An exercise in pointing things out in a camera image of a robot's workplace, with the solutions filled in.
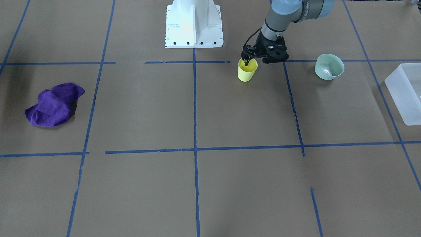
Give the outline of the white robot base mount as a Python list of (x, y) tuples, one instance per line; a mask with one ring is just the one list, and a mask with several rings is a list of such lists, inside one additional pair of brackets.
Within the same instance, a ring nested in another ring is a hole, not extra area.
[(220, 48), (221, 8), (213, 0), (174, 0), (166, 7), (166, 48)]

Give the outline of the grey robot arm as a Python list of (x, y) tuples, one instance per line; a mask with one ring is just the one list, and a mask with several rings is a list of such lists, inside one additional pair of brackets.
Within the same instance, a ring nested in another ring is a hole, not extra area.
[(262, 59), (265, 64), (284, 63), (289, 58), (284, 39), (288, 26), (325, 17), (333, 7), (333, 0), (271, 0), (262, 27), (244, 43), (241, 52), (244, 65), (255, 59)]

